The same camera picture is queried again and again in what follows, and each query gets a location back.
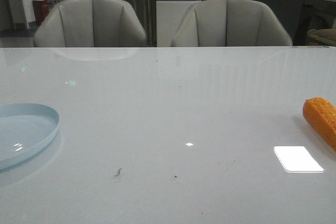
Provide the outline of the light blue round plate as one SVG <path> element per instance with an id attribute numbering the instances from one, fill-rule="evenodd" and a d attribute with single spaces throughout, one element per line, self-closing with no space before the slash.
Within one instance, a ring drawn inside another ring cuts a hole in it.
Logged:
<path id="1" fill-rule="evenodd" d="M 60 115 L 36 103 L 1 106 L 1 170 L 15 166 L 42 151 L 57 135 Z"/>

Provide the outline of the orange toy corn cob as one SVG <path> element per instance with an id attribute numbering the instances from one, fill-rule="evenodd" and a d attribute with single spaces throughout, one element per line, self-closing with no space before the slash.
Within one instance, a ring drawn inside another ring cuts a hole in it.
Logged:
<path id="1" fill-rule="evenodd" d="M 323 140 L 335 150 L 335 107 L 325 98 L 307 99 L 303 117 Z"/>

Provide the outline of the right beige upholstered chair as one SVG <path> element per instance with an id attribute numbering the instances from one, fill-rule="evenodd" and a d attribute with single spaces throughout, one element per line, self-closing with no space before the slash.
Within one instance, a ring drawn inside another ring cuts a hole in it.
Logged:
<path id="1" fill-rule="evenodd" d="M 191 5 L 172 47 L 292 46 L 271 8 L 253 0 L 206 0 Z"/>

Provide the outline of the beige upholstered chair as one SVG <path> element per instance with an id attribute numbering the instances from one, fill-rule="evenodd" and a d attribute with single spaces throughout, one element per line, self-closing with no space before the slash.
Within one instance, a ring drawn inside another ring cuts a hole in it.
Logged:
<path id="1" fill-rule="evenodd" d="M 66 0 L 36 30 L 34 47 L 144 47 L 146 33 L 123 0 Z"/>
<path id="2" fill-rule="evenodd" d="M 172 47 L 292 46 L 271 8 L 253 0 L 206 0 L 191 5 Z"/>

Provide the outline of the left beige upholstered chair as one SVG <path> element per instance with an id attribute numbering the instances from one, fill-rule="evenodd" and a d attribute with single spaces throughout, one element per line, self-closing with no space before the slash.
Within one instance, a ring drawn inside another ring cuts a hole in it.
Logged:
<path id="1" fill-rule="evenodd" d="M 146 33 L 123 0 L 66 0 L 36 30 L 34 47 L 144 47 Z"/>

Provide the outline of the red trash bin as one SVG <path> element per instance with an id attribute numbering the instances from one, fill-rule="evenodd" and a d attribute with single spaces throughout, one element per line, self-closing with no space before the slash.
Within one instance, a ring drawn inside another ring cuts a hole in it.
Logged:
<path id="1" fill-rule="evenodd" d="M 32 5 L 36 24 L 41 25 L 49 14 L 48 2 L 46 0 L 32 0 Z"/>

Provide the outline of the olive cushion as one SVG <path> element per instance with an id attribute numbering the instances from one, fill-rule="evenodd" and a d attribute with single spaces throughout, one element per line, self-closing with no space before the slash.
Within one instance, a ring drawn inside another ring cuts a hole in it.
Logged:
<path id="1" fill-rule="evenodd" d="M 335 28 L 308 30 L 306 43 L 310 46 L 335 46 Z"/>

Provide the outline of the dark side table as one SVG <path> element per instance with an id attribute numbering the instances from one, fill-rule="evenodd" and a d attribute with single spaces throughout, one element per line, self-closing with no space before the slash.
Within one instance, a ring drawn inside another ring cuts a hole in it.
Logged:
<path id="1" fill-rule="evenodd" d="M 335 0 L 304 0 L 293 44 L 305 45 L 311 29 L 335 28 Z"/>

